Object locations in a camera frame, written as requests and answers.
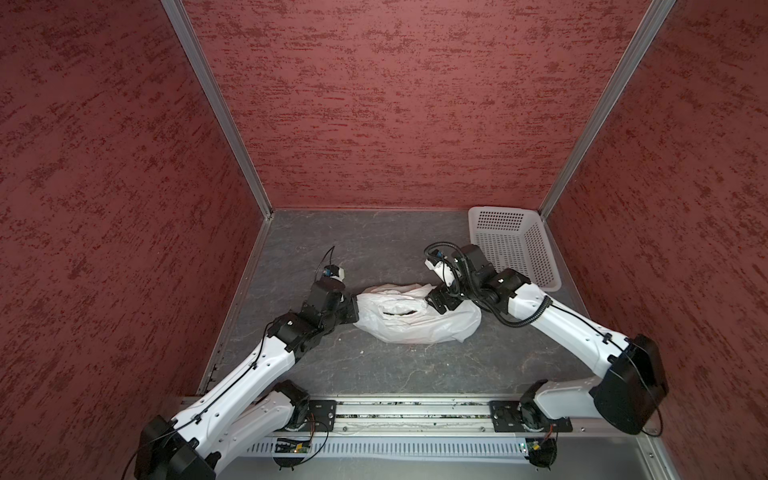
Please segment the white plastic bag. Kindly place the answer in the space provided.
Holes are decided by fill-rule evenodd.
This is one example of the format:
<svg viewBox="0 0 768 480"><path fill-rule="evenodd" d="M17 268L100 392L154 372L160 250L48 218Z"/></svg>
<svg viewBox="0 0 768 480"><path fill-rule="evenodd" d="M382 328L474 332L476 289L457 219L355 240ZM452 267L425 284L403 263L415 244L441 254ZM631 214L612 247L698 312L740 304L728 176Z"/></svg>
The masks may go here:
<svg viewBox="0 0 768 480"><path fill-rule="evenodd" d="M440 313L427 302L433 289L430 284L370 287L355 297L355 326L392 344L462 342L473 335L481 324L480 308L462 301L455 310Z"/></svg>

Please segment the white perforated plastic basket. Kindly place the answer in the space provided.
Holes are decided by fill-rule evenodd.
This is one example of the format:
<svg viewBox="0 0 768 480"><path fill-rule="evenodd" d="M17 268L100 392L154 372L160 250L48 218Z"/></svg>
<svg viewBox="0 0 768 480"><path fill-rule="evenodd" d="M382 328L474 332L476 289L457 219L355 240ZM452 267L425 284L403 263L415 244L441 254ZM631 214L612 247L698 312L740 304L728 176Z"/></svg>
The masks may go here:
<svg viewBox="0 0 768 480"><path fill-rule="evenodd" d="M533 210L478 206L468 211L469 234L497 271L514 269L545 292L562 281L540 215Z"/></svg>

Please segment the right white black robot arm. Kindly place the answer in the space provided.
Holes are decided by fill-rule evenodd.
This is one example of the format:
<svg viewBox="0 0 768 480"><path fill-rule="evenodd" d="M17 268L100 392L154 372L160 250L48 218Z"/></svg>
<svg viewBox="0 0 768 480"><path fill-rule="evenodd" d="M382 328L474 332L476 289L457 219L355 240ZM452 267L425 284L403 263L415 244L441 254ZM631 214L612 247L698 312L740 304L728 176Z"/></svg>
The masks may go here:
<svg viewBox="0 0 768 480"><path fill-rule="evenodd" d="M512 269L475 286L468 274L450 273L444 263L426 263L443 282L446 295L457 290L515 327L533 327L568 350L591 371L582 380L539 381L520 398L525 428L543 431L560 419L601 418L617 430L642 433L668 393L658 346L638 335L629 338L552 299Z"/></svg>

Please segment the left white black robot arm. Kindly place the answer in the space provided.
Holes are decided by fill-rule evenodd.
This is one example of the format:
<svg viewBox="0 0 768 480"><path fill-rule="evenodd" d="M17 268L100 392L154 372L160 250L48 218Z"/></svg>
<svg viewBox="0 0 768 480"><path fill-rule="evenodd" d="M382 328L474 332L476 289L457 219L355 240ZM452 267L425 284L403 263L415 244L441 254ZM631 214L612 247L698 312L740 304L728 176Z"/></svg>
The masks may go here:
<svg viewBox="0 0 768 480"><path fill-rule="evenodd" d="M266 435L301 428L309 421L309 395L281 376L337 326L357 319L341 276L320 277L301 309L270 322L258 346L212 390L143 428L124 477L214 479Z"/></svg>

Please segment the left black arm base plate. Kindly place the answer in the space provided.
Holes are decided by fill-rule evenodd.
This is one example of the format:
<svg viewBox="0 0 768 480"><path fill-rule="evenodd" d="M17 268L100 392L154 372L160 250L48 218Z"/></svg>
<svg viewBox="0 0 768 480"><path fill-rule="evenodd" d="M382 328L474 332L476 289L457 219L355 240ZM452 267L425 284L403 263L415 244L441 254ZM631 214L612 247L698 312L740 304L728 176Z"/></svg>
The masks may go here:
<svg viewBox="0 0 768 480"><path fill-rule="evenodd" d="M307 432L334 429L338 403L334 400L309 399L294 411L283 431Z"/></svg>

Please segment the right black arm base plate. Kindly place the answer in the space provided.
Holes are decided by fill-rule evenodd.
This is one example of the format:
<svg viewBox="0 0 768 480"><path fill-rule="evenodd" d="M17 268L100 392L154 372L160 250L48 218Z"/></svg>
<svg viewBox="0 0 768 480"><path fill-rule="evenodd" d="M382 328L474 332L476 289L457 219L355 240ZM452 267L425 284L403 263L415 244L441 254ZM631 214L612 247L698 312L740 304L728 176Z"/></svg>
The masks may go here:
<svg viewBox="0 0 768 480"><path fill-rule="evenodd" d="M532 402L490 401L490 418L496 433L570 433L569 418L549 419Z"/></svg>

